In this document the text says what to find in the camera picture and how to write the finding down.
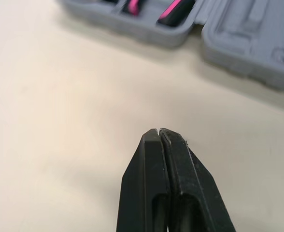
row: black tool handle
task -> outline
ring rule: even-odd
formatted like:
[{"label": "black tool handle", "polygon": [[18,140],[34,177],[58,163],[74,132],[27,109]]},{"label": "black tool handle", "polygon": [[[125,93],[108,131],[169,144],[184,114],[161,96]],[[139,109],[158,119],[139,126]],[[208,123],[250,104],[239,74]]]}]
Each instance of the black tool handle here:
[{"label": "black tool handle", "polygon": [[189,15],[194,4],[195,0],[174,0],[157,22],[169,27],[176,27]]}]

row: tool case compartment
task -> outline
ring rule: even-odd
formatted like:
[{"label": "tool case compartment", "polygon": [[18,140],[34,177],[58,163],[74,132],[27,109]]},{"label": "tool case compartment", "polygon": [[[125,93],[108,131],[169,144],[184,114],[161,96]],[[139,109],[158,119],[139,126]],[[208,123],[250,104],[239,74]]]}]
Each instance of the tool case compartment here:
[{"label": "tool case compartment", "polygon": [[210,62],[284,90],[284,0],[218,0],[202,37]]},{"label": "tool case compartment", "polygon": [[126,0],[60,0],[60,3],[67,12],[88,22],[166,47],[176,47],[185,41],[198,13],[194,7],[178,26],[169,27],[157,21],[172,0],[145,0],[139,15],[129,15],[124,11]]}]

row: beige surface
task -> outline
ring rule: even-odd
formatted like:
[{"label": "beige surface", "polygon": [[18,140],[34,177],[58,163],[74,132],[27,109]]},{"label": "beige surface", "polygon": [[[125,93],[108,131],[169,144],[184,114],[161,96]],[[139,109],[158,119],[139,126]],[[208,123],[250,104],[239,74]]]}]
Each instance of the beige surface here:
[{"label": "beige surface", "polygon": [[200,57],[0,0],[0,232],[113,232],[141,135],[167,127],[213,174],[238,232],[284,232],[284,93]]}]

